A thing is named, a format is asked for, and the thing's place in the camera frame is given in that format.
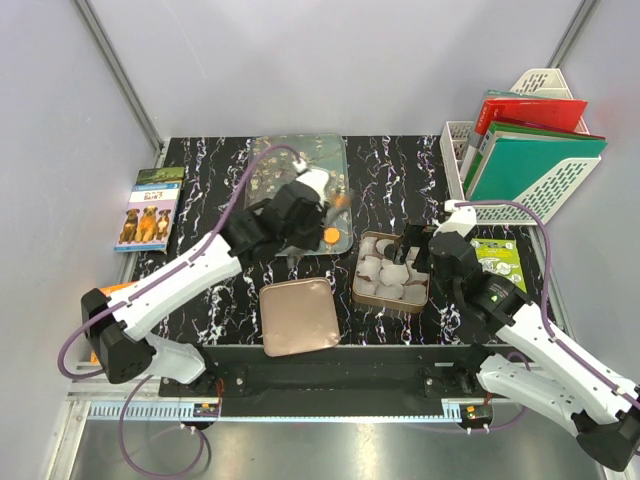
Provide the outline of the orange fish-shaped cookie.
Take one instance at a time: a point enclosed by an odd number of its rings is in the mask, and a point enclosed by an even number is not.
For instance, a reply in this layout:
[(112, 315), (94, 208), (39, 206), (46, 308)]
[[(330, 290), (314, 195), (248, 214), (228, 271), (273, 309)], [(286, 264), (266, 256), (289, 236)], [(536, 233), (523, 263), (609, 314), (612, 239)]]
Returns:
[(350, 196), (345, 194), (336, 195), (332, 200), (333, 207), (337, 209), (348, 208), (350, 204), (351, 204)]

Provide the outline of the orange round striped cookie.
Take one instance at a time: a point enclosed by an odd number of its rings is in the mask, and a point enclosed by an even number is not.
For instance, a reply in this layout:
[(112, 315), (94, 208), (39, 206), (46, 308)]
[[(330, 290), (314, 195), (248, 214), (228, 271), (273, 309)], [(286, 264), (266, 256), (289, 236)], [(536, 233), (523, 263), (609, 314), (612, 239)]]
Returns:
[(327, 244), (334, 245), (339, 242), (341, 233), (337, 228), (329, 227), (324, 231), (324, 241)]

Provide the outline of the rose gold tin box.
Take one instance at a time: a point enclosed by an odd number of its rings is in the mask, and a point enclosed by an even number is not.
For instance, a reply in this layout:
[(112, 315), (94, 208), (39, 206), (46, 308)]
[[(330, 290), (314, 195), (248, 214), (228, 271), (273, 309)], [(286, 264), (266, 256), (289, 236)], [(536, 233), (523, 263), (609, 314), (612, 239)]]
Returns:
[(427, 304), (429, 274), (416, 269), (420, 248), (411, 246), (403, 263), (391, 255), (400, 237), (365, 232), (359, 242), (352, 298), (363, 307), (419, 313)]

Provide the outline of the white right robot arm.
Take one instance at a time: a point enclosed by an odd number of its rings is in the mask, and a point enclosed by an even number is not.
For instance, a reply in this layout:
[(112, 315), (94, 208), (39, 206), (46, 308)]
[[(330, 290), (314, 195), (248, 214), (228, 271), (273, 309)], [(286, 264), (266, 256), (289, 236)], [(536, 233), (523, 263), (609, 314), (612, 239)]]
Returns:
[(480, 345), (457, 363), (454, 384), (466, 396), (484, 390), (517, 402), (564, 428), (600, 465), (624, 471), (639, 454), (639, 386), (577, 344), (548, 316), (547, 292), (535, 303), (509, 279), (485, 271), (468, 233), (479, 207), (515, 208), (536, 224), (528, 207), (507, 200), (449, 200), (437, 228), (408, 225), (384, 254), (396, 263), (418, 251), (414, 267), (440, 283), (467, 321), (514, 347), (545, 370), (515, 366)]

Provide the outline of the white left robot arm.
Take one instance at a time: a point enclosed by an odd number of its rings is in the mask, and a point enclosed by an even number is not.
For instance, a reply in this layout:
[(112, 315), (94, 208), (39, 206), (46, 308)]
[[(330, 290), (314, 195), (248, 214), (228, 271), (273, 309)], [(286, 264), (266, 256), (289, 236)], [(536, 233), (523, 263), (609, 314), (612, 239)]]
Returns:
[(256, 263), (277, 255), (295, 263), (319, 249), (348, 203), (335, 200), (327, 170), (296, 168), (296, 178), (273, 197), (224, 214), (194, 247), (153, 274), (111, 295), (98, 288), (83, 295), (85, 337), (110, 383), (147, 374), (175, 380), (196, 396), (214, 388), (216, 372), (197, 347), (152, 331), (201, 292)]

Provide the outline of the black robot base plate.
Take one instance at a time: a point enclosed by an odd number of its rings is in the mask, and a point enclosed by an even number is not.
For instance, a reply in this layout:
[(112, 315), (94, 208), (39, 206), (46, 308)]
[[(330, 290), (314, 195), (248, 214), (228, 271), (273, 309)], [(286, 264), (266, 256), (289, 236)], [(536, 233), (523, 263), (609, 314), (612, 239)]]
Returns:
[(309, 421), (447, 417), (444, 400), (483, 400), (471, 375), (476, 346), (339, 346), (285, 357), (257, 346), (202, 349), (213, 371), (200, 388), (162, 379), (162, 397), (222, 396), (222, 417)]

